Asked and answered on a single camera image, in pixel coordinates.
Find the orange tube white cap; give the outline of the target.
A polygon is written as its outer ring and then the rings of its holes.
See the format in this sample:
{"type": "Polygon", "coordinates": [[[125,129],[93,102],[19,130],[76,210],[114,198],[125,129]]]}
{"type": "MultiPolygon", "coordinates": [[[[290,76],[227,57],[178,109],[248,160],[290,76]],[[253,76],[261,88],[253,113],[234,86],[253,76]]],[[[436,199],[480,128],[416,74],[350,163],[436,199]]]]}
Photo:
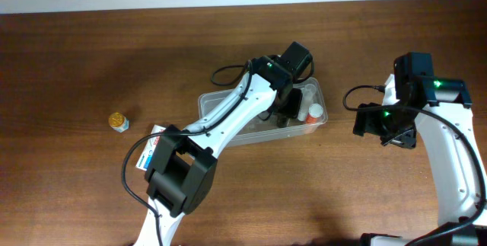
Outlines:
{"type": "Polygon", "coordinates": [[[323,107],[320,104],[311,104],[305,119],[306,124],[316,123],[323,115],[323,107]]]}

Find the white Panadol box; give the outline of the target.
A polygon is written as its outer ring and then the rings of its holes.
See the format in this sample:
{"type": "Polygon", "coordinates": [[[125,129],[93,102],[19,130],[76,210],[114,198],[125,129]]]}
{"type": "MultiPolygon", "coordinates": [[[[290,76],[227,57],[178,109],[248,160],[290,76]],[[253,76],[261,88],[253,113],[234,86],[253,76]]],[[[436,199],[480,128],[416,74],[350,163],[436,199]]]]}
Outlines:
{"type": "Polygon", "coordinates": [[[140,154],[138,161],[135,164],[135,166],[138,169],[143,170],[143,171],[147,170],[149,163],[151,161],[153,152],[154,152],[154,150],[155,150],[155,148],[159,142],[159,139],[160,139],[160,136],[155,136],[155,137],[150,138],[146,142],[145,147],[143,148],[142,153],[140,154]]]}

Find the small jar gold lid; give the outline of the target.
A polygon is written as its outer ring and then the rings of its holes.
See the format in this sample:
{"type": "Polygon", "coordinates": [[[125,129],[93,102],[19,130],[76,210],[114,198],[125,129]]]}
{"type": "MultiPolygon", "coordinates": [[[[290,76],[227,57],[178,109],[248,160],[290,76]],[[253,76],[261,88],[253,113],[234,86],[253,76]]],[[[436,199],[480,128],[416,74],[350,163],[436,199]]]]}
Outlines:
{"type": "Polygon", "coordinates": [[[119,112],[110,114],[108,123],[112,129],[119,133],[122,133],[129,128],[129,120],[119,112]]]}

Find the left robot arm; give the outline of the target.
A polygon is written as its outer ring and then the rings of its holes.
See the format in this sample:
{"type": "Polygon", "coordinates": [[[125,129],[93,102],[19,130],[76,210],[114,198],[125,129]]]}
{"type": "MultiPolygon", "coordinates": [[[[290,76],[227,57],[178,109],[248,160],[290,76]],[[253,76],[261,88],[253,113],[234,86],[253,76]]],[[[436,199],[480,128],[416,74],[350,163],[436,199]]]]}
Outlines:
{"type": "Polygon", "coordinates": [[[155,133],[158,142],[145,171],[148,198],[129,192],[148,210],[135,243],[169,245],[182,218],[210,191],[218,156],[254,117],[266,112],[297,118],[301,94],[293,86],[313,68],[311,53],[297,42],[280,56],[251,59],[238,86],[209,114],[184,129],[170,125],[155,133]]]}

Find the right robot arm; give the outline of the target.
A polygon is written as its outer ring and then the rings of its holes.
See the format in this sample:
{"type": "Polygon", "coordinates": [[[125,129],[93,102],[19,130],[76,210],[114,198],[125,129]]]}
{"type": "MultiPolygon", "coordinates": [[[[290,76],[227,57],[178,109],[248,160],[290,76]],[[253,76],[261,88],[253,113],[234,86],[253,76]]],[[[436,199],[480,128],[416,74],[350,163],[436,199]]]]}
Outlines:
{"type": "Polygon", "coordinates": [[[428,53],[394,61],[381,103],[360,104],[353,133],[379,136],[383,146],[413,149],[421,138],[438,198],[438,227],[418,238],[364,233],[361,245],[484,245],[486,171],[473,132],[466,82],[434,75],[428,53]]]}

